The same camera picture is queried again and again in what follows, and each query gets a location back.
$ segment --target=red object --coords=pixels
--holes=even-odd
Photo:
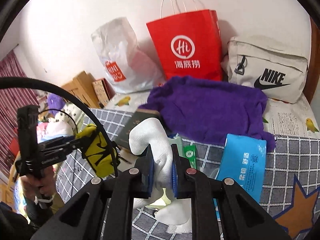
[[[12,141],[9,145],[9,150],[12,152],[14,157],[17,157],[18,152],[20,151],[20,148],[19,148],[18,140],[16,138],[12,139]]]
[[[167,79],[190,75],[222,80],[221,38],[216,11],[176,14],[147,23]]]
[[[122,73],[121,69],[118,67],[116,62],[110,63],[107,61],[105,65],[106,69],[108,70],[115,82],[120,82],[127,79]]]

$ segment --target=nike swoosh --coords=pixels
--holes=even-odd
[[[270,89],[270,88],[278,88],[278,87],[284,87],[284,86],[287,86],[287,85],[291,85],[291,84],[275,84],[275,85],[262,85],[261,83],[260,83],[260,78],[261,78],[261,76],[259,76],[258,78],[257,78],[257,80],[254,82],[254,84],[253,84],[253,86],[255,87],[255,88],[259,88],[259,89],[261,89],[261,90],[264,90],[264,89]]]

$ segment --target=orange star pattern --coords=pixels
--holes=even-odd
[[[313,226],[313,215],[320,187],[306,195],[296,176],[293,179],[292,201],[290,207],[276,215],[274,219],[295,238]]]

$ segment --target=bedsheet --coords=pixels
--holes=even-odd
[[[320,138],[319,127],[311,107],[304,96],[295,104],[269,98],[263,114],[264,130],[273,134]],[[314,125],[316,130],[308,130],[306,125]]]
[[[111,139],[117,136],[132,116],[130,112],[92,109],[104,125]],[[88,117],[84,125],[90,123]],[[223,147],[201,144],[182,138],[183,145],[196,146],[197,169],[213,177],[220,166]],[[294,239],[301,240],[320,214],[320,140],[297,136],[277,135],[276,148],[267,154],[266,169],[260,198],[260,205],[282,224]],[[58,172],[56,187],[63,201],[71,194],[72,171],[75,165],[73,194],[93,178],[89,164],[76,151],[63,162]],[[192,239],[192,234],[170,234],[174,230],[158,223],[147,208],[133,211],[132,239],[155,238],[159,240]]]
[[[150,90],[131,94],[116,94],[104,109],[135,112],[139,106],[147,102]]]

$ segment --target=haidilao logo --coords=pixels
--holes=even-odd
[[[171,50],[178,58],[188,59],[195,53],[195,44],[189,37],[178,35],[171,41]]]
[[[116,62],[110,62],[107,60],[105,62],[105,66],[115,82],[126,80],[126,77],[124,76]]]

